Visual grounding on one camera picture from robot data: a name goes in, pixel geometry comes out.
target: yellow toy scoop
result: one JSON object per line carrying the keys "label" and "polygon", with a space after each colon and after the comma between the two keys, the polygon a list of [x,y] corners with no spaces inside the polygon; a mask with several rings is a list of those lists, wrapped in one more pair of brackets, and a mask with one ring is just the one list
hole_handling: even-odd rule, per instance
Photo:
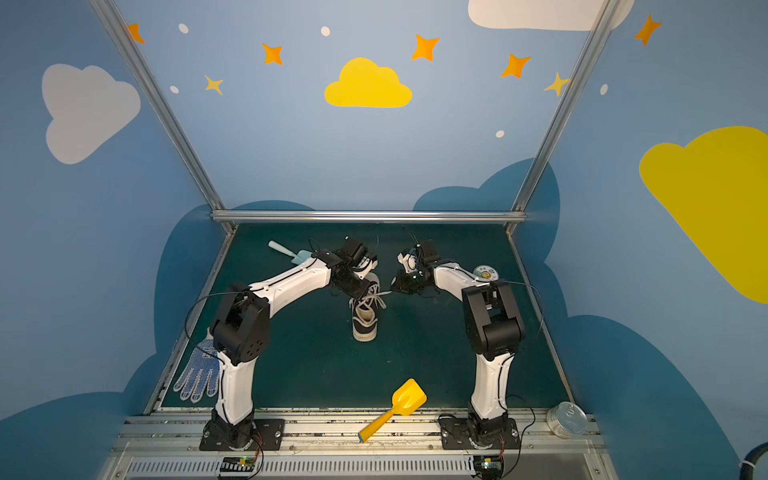
{"label": "yellow toy scoop", "polygon": [[360,437],[360,442],[366,441],[371,435],[382,428],[382,425],[387,423],[392,418],[392,415],[411,415],[418,407],[424,405],[426,401],[427,395],[414,379],[403,383],[395,394],[392,395],[392,409],[371,422],[370,425],[357,434]]}

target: wall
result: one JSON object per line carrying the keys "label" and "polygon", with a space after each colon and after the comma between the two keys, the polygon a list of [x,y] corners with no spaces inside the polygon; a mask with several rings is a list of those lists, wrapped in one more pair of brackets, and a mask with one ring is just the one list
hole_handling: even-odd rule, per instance
{"label": "wall", "polygon": [[515,231],[622,480],[736,478],[765,441],[766,21],[637,0]]}
{"label": "wall", "polygon": [[223,232],[86,0],[5,5],[0,63],[0,464],[94,478]]}
{"label": "wall", "polygon": [[118,1],[227,207],[319,210],[450,210],[533,157],[602,2],[542,3]]}

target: robotic arm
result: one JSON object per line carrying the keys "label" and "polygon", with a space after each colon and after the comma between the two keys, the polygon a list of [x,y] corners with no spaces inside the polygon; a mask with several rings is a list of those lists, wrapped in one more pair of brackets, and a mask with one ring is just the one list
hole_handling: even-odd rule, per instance
{"label": "robotic arm", "polygon": [[507,413],[506,390],[509,366],[525,338],[525,325],[511,285],[480,279],[458,263],[441,259],[431,241],[403,250],[397,259],[403,268],[392,282],[392,291],[411,294],[435,286],[464,305],[467,338],[477,355],[467,421],[469,441],[476,448],[488,448],[499,435],[514,431],[517,438]]}
{"label": "robotic arm", "polygon": [[200,450],[255,449],[251,446],[257,433],[251,399],[253,367],[270,344],[270,319],[284,306],[330,283],[359,299],[368,290],[365,276],[377,263],[362,243],[347,237],[339,250],[319,250],[280,275],[230,288],[232,295],[224,297],[210,326],[221,378]]}

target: white cloud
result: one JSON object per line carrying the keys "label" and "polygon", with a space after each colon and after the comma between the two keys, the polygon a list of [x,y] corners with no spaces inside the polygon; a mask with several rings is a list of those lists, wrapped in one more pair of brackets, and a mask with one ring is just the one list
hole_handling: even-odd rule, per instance
{"label": "white cloud", "polygon": [[[612,28],[619,26],[634,0],[621,0]],[[588,31],[603,0],[469,0],[470,19],[486,28]]]}
{"label": "white cloud", "polygon": [[94,153],[139,113],[141,99],[133,85],[115,81],[91,65],[51,65],[43,74],[43,100],[53,121],[45,140],[63,164],[76,164]]}

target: yellow star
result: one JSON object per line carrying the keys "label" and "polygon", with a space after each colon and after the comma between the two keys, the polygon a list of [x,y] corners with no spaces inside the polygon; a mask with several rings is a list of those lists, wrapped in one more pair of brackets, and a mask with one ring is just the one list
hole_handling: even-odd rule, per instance
{"label": "yellow star", "polygon": [[507,75],[514,75],[515,77],[520,78],[520,75],[523,74],[523,67],[530,59],[531,57],[517,58],[514,55],[509,55],[509,65],[507,65],[507,69],[502,73],[502,78]]}
{"label": "yellow star", "polygon": [[283,47],[270,48],[264,43],[261,44],[261,46],[264,47],[264,51],[266,52],[266,58],[264,59],[265,65],[268,63],[276,63],[278,65],[283,64],[283,61],[280,60],[280,50],[283,50]]}
{"label": "yellow star", "polygon": [[661,26],[661,22],[654,22],[654,20],[648,15],[648,20],[645,21],[642,30],[634,36],[635,40],[642,40],[643,46],[648,45],[648,39]]}
{"label": "yellow star", "polygon": [[221,90],[219,90],[219,83],[221,83],[223,80],[219,81],[213,81],[210,78],[208,78],[208,75],[205,76],[205,79],[208,80],[208,86],[205,87],[206,90],[215,90],[219,92],[219,95],[221,95]]}
{"label": "yellow star", "polygon": [[435,48],[435,45],[437,45],[439,38],[433,38],[432,40],[425,40],[424,38],[421,38],[420,36],[416,36],[416,51],[413,52],[413,57],[411,60],[416,60],[417,58],[426,58],[429,61],[432,61],[432,49]]}
{"label": "yellow star", "polygon": [[546,87],[544,89],[544,91],[554,90],[554,91],[556,91],[558,93],[558,97],[559,97],[560,93],[561,93],[561,90],[563,88],[563,85],[567,84],[569,81],[571,81],[571,79],[570,78],[566,78],[565,80],[563,80],[562,78],[560,78],[560,72],[557,72],[554,75],[556,77],[556,79],[554,80],[554,84]]}
{"label": "yellow star", "polygon": [[144,43],[144,39],[139,35],[139,24],[135,23],[128,26],[128,31],[131,33],[131,37],[139,43]]}

